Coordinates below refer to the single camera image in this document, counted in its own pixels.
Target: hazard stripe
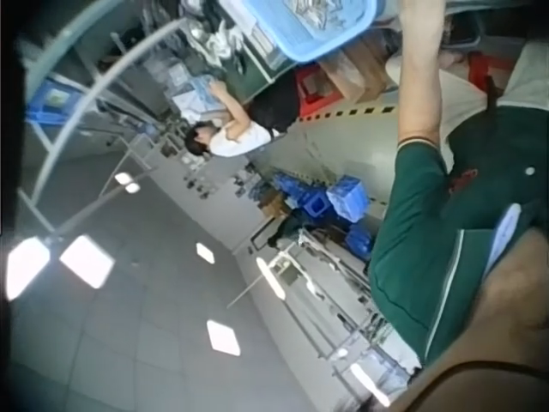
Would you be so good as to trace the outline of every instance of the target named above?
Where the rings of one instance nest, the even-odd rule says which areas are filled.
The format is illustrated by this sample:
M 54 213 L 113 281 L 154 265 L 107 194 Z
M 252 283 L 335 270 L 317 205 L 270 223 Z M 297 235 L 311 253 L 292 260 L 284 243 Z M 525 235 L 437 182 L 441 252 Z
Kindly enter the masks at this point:
M 352 116 L 364 116 L 366 114 L 391 114 L 396 111 L 396 106 L 377 106 L 377 107 L 365 107 L 360 109 L 348 109 L 339 110 L 337 112 L 322 112 L 318 114 L 311 114 L 310 116 L 299 118 L 299 122 L 314 122 L 317 120 L 324 120 L 327 118 L 348 118 Z

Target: white shirt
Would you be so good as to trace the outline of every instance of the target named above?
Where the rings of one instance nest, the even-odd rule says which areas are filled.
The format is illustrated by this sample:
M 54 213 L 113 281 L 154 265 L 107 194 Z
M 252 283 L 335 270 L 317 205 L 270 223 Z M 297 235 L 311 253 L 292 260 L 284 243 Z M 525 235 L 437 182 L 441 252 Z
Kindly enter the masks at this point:
M 271 135 L 268 130 L 255 122 L 251 122 L 250 127 L 240 135 L 237 141 L 226 138 L 227 126 L 221 128 L 212 137 L 209 143 L 209 151 L 212 155 L 221 157 L 243 155 L 271 141 Z

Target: ceiling light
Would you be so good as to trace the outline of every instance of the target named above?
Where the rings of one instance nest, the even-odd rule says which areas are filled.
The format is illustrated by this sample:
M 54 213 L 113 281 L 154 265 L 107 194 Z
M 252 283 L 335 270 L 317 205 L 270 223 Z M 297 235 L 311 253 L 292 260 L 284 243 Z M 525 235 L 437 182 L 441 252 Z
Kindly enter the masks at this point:
M 317 287 L 315 286 L 315 284 L 311 280 L 307 280 L 307 283 L 305 284 L 305 286 L 307 287 L 309 292 L 311 292 L 314 295 L 317 294 Z
M 390 406 L 391 402 L 387 395 L 377 388 L 374 381 L 371 380 L 359 364 L 353 363 L 351 365 L 351 373 L 385 408 Z
M 204 259 L 209 264 L 215 263 L 215 256 L 212 251 L 210 251 L 205 245 L 202 243 L 196 244 L 196 254 L 200 256 L 202 259 Z
M 103 286 L 114 265 L 114 259 L 87 235 L 76 238 L 59 260 L 96 289 Z
M 261 271 L 261 274 L 267 280 L 268 285 L 273 289 L 274 294 L 279 299 L 284 300 L 286 298 L 286 292 L 279 284 L 278 280 L 276 279 L 275 275 L 273 274 L 267 263 L 260 257 L 256 259 L 256 262 L 259 270 Z
M 126 186 L 126 191 L 132 194 L 137 193 L 140 189 L 141 189 L 141 186 L 139 186 L 139 184 L 137 184 L 136 182 L 130 183 L 129 185 Z
M 349 354 L 349 351 L 346 350 L 345 348 L 339 348 L 339 349 L 337 350 L 337 357 L 338 357 L 339 359 L 345 358 L 348 354 Z
M 122 186 L 126 186 L 134 181 L 133 178 L 126 172 L 115 175 L 114 179 Z
M 23 240 L 8 255 L 6 295 L 17 298 L 50 262 L 50 251 L 38 238 Z
M 234 334 L 233 328 L 218 324 L 213 320 L 209 320 L 206 325 L 213 350 L 223 352 L 224 354 L 240 356 L 240 345 L 238 345 L 237 336 Z

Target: blue bin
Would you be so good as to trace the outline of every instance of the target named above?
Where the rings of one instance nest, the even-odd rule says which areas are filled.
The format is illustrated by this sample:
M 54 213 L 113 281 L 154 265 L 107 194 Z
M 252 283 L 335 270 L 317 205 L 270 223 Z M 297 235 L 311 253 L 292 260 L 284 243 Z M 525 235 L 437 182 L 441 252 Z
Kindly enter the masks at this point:
M 372 243 L 371 235 L 367 230 L 357 225 L 352 225 L 345 238 L 345 243 L 349 251 L 357 258 L 364 261 L 370 258 Z
M 324 188 L 312 189 L 299 199 L 298 204 L 311 217 L 318 217 L 332 207 Z
M 71 86 L 45 80 L 27 105 L 27 120 L 39 124 L 65 124 L 82 93 Z
M 370 199 L 360 179 L 352 176 L 344 176 L 326 192 L 329 201 L 335 209 L 335 213 L 352 223 L 362 219 Z
M 305 182 L 284 173 L 276 173 L 273 176 L 273 184 L 277 189 L 283 191 L 296 201 L 311 189 L 311 186 Z
M 248 10 L 281 51 L 308 63 L 363 33 L 385 9 L 385 0 L 341 0 L 330 6 L 322 29 L 295 15 L 285 0 L 244 0 Z

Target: black pants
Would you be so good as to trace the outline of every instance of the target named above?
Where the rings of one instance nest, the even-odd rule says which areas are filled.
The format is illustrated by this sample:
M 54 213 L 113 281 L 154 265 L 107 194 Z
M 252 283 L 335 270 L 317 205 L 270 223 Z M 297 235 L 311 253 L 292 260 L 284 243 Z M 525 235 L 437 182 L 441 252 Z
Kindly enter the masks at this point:
M 299 116 L 299 91 L 295 72 L 289 70 L 263 90 L 248 106 L 250 118 L 272 131 L 286 133 Z

